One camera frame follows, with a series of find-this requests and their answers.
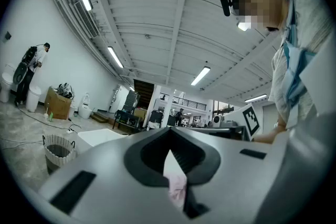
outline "hand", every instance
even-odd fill
[[[256,135],[253,139],[254,142],[272,144],[275,137],[282,132],[286,131],[286,122],[282,119],[281,115],[278,113],[278,126],[275,127],[268,134]]]

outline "wastebasket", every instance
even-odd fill
[[[77,107],[75,106],[75,105],[71,105],[70,106],[70,110],[69,110],[69,116],[68,116],[68,118],[71,118],[72,116],[73,116],[73,114],[74,114],[74,112],[75,112],[75,110],[77,109]]]
[[[48,174],[76,158],[75,142],[51,134],[42,136]]]
[[[35,112],[38,100],[41,95],[41,89],[35,85],[29,85],[29,91],[26,102],[26,109],[29,112]]]

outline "railing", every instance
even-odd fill
[[[164,101],[168,101],[169,94],[160,93],[160,99],[164,100]],[[194,108],[194,109],[206,110],[206,104],[197,103],[197,102],[194,102],[194,101],[191,101],[191,100],[179,98],[177,96],[173,97],[173,103],[174,104],[180,104],[180,105],[189,106],[190,108]]]

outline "white ceiling beam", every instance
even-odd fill
[[[272,45],[277,42],[281,42],[281,37],[278,33],[270,33],[255,49],[253,49],[246,57],[244,57],[240,62],[238,62],[230,70],[226,71],[221,77],[217,78],[213,83],[205,88],[205,92],[208,92],[211,89],[214,89],[220,84],[223,84],[232,76],[243,71],[251,63],[253,63],[257,58],[263,55],[263,51],[270,48]]]
[[[177,8],[176,8],[176,14],[175,14],[174,28],[173,28],[173,37],[172,37],[171,49],[170,49],[169,60],[168,60],[168,69],[167,69],[168,77],[166,78],[166,85],[168,85],[170,71],[172,70],[172,63],[173,63],[173,58],[174,58],[174,53],[175,53],[177,36],[179,35],[178,30],[180,29],[184,3],[185,3],[185,0],[177,0]]]
[[[133,67],[133,62],[131,60],[130,55],[128,54],[126,50],[125,44],[123,43],[121,39],[121,35],[118,31],[116,22],[114,21],[113,14],[112,14],[108,0],[97,0],[97,1],[98,1],[100,10],[102,11],[102,15],[107,23],[107,26],[109,30],[111,31],[111,34],[114,36],[115,43],[123,53],[123,56],[125,58],[125,62],[123,62],[123,64]]]

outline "concrete floor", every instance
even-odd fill
[[[105,117],[108,117],[110,119],[114,119],[115,118],[115,113],[110,113],[110,112],[107,112],[107,111],[101,111],[101,110],[98,110],[97,111],[99,114],[105,116]]]
[[[108,123],[98,123],[93,119],[83,119],[80,116],[72,117],[72,122],[68,120],[53,119],[52,122],[46,121],[43,117],[45,113],[44,107],[39,105],[35,113],[26,110],[25,105],[19,108],[28,115],[41,120],[47,124],[51,124],[61,128],[68,128],[71,124],[76,132],[93,131],[99,129],[112,129],[112,125]],[[124,134],[125,131],[114,129],[113,131]],[[67,134],[66,130],[57,129],[44,125],[21,112],[14,106],[14,96],[10,97],[8,103],[0,102],[0,137],[16,141],[40,141],[39,143],[26,143],[15,148],[20,143],[10,142],[0,139],[2,154],[12,173],[18,180],[25,182],[30,188],[37,191],[40,186],[47,180],[48,172],[45,160],[44,147],[41,143],[42,135],[56,134],[70,141],[73,134]]]

